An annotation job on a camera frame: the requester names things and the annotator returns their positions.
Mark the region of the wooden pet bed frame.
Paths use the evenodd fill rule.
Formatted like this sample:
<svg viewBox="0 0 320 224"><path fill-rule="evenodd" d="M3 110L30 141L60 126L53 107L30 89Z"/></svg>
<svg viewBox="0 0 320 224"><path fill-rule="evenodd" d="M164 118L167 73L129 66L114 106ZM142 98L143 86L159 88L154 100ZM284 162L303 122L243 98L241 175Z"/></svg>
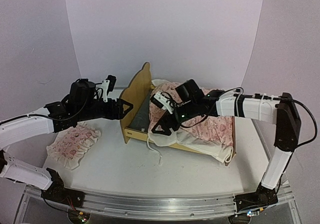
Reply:
<svg viewBox="0 0 320 224"><path fill-rule="evenodd" d="M142 69L132 78L129 86L124 89L120 98L133 104L131 110L121 121L120 127L125 143L130 139L154 143L158 147L171 147L184 151L212 156L219 162L228 165L236 155L236 122L234 117L207 117L197 116L183 124L170 136L153 134L151 129L165 113L149 102L148 132L143 133L129 128L150 89L151 95L164 92L167 97L181 102L175 88L177 82L162 79L152 79L150 63L146 62Z"/></svg>

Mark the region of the pink unicorn print blanket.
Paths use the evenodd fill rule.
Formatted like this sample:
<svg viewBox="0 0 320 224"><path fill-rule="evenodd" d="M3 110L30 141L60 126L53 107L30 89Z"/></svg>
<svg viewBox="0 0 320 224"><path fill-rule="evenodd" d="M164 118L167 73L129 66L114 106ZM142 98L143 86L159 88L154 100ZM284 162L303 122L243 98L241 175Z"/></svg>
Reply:
<svg viewBox="0 0 320 224"><path fill-rule="evenodd" d="M178 144L228 165L235 155L235 120L215 117L210 100L223 91L200 88L192 79L154 80L153 85L147 141L158 147Z"/></svg>

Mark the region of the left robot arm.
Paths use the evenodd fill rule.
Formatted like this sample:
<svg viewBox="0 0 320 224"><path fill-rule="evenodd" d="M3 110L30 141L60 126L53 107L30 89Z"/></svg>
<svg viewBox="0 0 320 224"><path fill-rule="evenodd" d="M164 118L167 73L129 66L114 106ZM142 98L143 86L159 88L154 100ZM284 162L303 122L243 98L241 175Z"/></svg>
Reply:
<svg viewBox="0 0 320 224"><path fill-rule="evenodd" d="M121 120L133 108L133 104L119 98L109 98L106 102L99 100L85 102L78 110L62 102L54 102L34 112L2 121L0 123L0 176L47 190L48 195L55 202L63 202L67 198L67 191L54 183L59 177L56 171L48 171L15 159L5 151L5 148L31 137L58 133L75 127L82 121L99 118Z"/></svg>

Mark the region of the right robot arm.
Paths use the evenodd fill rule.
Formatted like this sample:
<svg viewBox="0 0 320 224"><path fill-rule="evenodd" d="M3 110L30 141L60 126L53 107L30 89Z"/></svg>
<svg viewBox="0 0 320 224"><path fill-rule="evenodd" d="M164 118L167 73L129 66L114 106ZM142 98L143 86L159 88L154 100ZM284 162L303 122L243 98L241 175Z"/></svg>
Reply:
<svg viewBox="0 0 320 224"><path fill-rule="evenodd" d="M191 156L191 164L176 161L169 171L171 161L165 158L160 167L164 177L157 179L159 192L174 195L208 195L249 192L256 189L267 167L267 156L263 151L274 152L274 125L249 119L235 120L237 156L224 166L214 157ZM299 148L292 156L284 181L289 181L296 193L320 190L320 140Z"/></svg>

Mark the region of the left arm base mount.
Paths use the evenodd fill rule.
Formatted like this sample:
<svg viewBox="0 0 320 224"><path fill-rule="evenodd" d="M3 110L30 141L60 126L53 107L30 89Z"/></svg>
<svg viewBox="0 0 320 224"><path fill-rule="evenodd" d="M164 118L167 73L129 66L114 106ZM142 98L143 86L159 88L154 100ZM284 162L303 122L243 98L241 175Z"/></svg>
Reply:
<svg viewBox="0 0 320 224"><path fill-rule="evenodd" d="M57 188L55 190L42 190L41 197L45 200L69 205L73 208L81 208L84 203L85 193L69 188Z"/></svg>

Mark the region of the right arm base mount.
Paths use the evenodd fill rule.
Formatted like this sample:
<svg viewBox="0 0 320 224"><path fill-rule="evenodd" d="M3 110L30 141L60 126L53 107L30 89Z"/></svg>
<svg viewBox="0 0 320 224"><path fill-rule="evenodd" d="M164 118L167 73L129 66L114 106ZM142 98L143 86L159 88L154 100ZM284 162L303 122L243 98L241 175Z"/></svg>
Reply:
<svg viewBox="0 0 320 224"><path fill-rule="evenodd" d="M244 211L257 210L260 208L266 208L268 206L278 203L278 197L276 193L247 193L236 195L234 200L236 205L236 212L241 213Z"/></svg>

